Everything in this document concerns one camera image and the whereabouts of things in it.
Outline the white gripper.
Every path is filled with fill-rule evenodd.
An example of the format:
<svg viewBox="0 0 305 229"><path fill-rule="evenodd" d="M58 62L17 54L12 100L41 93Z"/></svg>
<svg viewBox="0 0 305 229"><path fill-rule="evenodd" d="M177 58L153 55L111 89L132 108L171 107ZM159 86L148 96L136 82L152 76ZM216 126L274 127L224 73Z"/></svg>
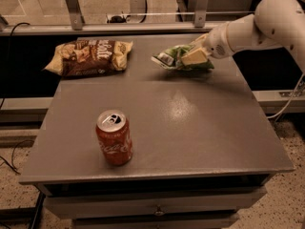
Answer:
<svg viewBox="0 0 305 229"><path fill-rule="evenodd" d="M197 37L191 43L191 46L197 49L185 53L181 57L182 63L185 66L188 66L207 62L209 54L203 47L205 47L210 53L210 56L214 58L221 59L232 56L234 51L229 44L228 26L229 23L226 22L212 29L208 34L203 33Z"/></svg>

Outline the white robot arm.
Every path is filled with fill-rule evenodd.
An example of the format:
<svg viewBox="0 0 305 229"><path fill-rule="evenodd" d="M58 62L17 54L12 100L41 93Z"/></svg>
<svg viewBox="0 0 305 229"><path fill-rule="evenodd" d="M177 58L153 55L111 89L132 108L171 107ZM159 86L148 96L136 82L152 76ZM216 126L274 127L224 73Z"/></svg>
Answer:
<svg viewBox="0 0 305 229"><path fill-rule="evenodd" d="M192 42L185 66L225 58L246 50L283 47L305 73L305 13L297 0L261 0L254 14L217 26Z"/></svg>

